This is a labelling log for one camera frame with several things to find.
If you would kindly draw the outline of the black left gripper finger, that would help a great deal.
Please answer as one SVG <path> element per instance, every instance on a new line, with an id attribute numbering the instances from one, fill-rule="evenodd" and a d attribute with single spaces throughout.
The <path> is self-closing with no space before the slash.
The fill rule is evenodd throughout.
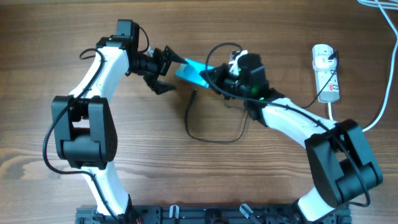
<path id="1" fill-rule="evenodd" d="M 144 75 L 147 86 L 157 95 L 161 95 L 171 90 L 176 90 L 176 86 L 162 80 L 158 80 L 157 75 Z"/>
<path id="2" fill-rule="evenodd" d="M 161 75 L 166 76 L 172 62 L 187 64 L 188 62 L 177 55 L 168 45 L 165 46 L 163 51 L 162 63 L 161 63 Z"/>

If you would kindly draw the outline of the smartphone with teal screen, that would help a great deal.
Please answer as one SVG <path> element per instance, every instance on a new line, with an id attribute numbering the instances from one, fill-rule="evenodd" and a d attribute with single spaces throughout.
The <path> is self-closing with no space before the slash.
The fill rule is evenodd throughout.
<path id="1" fill-rule="evenodd" d="M 200 72 L 205 70 L 205 64 L 189 58 L 185 61 L 186 63 L 182 63 L 175 71 L 175 76 L 203 88 L 209 88 L 209 83 L 200 75 Z"/>

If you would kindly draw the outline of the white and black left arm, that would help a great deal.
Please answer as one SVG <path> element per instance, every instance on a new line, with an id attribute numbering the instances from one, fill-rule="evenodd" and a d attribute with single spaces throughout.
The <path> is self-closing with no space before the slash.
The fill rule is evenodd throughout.
<path id="1" fill-rule="evenodd" d="M 66 96 L 56 96 L 51 104 L 52 124 L 42 146 L 45 165 L 67 174 L 48 159 L 48 142 L 54 136 L 58 157 L 72 168 L 69 174 L 83 175 L 96 200 L 95 213 L 79 215 L 78 223 L 142 223 L 114 165 L 118 136 L 109 102 L 120 79 L 132 73 L 142 76 L 158 95 L 175 90 L 175 85 L 159 77 L 167 74 L 172 62 L 184 63 L 170 47 L 140 50 L 142 30 L 132 20 L 118 20 L 115 34 L 100 38 L 89 49 L 93 63 L 79 85 Z"/>

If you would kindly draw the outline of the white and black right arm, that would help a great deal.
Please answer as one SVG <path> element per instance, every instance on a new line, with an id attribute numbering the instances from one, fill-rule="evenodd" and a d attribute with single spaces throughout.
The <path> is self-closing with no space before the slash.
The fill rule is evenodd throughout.
<path id="1" fill-rule="evenodd" d="M 244 101 L 248 115 L 265 127 L 278 130 L 306 150 L 314 187 L 290 207 L 290 214 L 274 216 L 290 223 L 319 223 L 335 218 L 350 205 L 368 207 L 369 190 L 383 181 L 382 171 L 361 127 L 352 119 L 336 122 L 295 105 L 269 86 L 258 54 L 239 49 L 219 67 L 181 58 L 169 48 L 165 62 L 180 64 L 182 77 L 194 83 L 199 76 L 207 86 L 227 100 Z"/>

